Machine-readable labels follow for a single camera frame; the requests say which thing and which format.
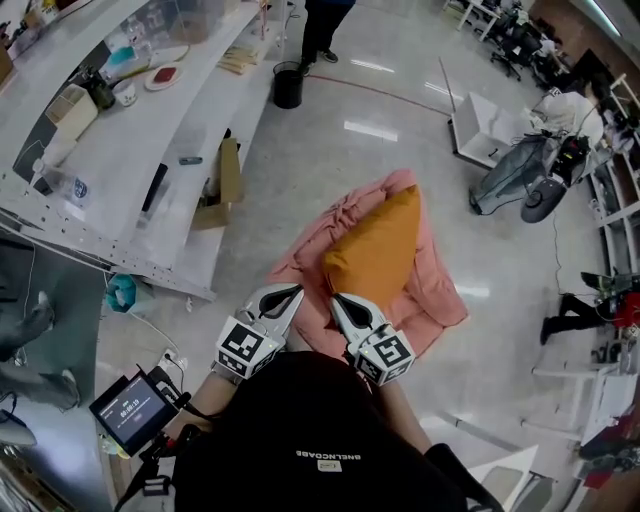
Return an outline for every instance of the screen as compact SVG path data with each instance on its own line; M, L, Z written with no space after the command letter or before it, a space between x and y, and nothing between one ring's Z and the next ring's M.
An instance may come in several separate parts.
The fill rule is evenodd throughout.
M162 399L138 376L99 414L120 441L126 443L164 407Z

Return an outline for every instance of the cardboard flap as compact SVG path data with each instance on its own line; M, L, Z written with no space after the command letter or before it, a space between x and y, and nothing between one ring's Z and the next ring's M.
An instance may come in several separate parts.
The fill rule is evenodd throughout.
M220 146L220 202L238 203L244 199L244 184L240 175L238 141L224 139Z

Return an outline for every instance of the red line on floor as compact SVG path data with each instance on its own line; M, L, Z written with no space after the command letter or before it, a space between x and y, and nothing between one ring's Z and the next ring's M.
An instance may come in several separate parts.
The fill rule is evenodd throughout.
M412 105L416 105L417 107L422 107L425 110L431 110L432 112L436 112L446 117L451 117L449 112L444 112L442 110L438 110L437 108L429 107L417 101L410 100L408 98L403 98L402 96L398 96L397 94L393 94L387 91L381 91L380 89L375 89L374 87L369 87L368 85L356 84L354 82L347 82L346 80L338 80L337 78L329 78L328 76L320 76L320 75L309 75L307 78L317 78L318 80L327 80L329 82L336 82L338 84L351 85L352 87L359 87L360 89L366 89L367 91L377 92L379 94L384 94L385 96L391 96L397 100L404 101L406 103L411 103Z

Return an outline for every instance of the fluorescent light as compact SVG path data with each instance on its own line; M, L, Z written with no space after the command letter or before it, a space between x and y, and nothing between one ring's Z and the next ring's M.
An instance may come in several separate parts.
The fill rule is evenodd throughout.
M344 129L352 132L364 133L365 135L371 135L373 137L380 137L381 139L390 140L392 142L398 142L398 132L389 132L387 130L381 130L380 128L374 128L373 126L353 123L351 121L344 122Z
M462 286L455 283L454 286L460 295L471 295L479 299L486 299L491 295L491 290L486 286Z
M387 73L395 73L393 69L378 66L377 64L373 64L371 62L365 62L363 60L351 59L351 64L355 64L356 66L362 66L363 68L375 69L378 71L386 71Z
M430 82L426 82L424 86L429 89L433 89L434 91L439 92L440 94L446 94L447 96L449 96L449 91L447 91L446 89L443 89L438 85L434 85ZM454 100L462 101L462 96L458 96L457 94L453 94L453 93L451 93L451 96L453 96Z
M613 24L613 21L611 21L609 19L609 16L607 16L605 14L605 12L600 8L600 6L595 2L595 0L585 0L585 2L587 2L587 4L589 4L598 14L598 16L600 16L600 18L602 19L602 21L604 21L607 26L613 31L615 32L615 34L620 37L620 32L618 31L618 29L616 28L616 26Z

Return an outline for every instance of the orange pillow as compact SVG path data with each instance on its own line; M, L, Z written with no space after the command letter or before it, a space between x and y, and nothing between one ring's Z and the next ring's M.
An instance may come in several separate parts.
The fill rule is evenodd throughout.
M409 280L420 223L416 185L371 211L324 255L333 293L352 293L386 308Z

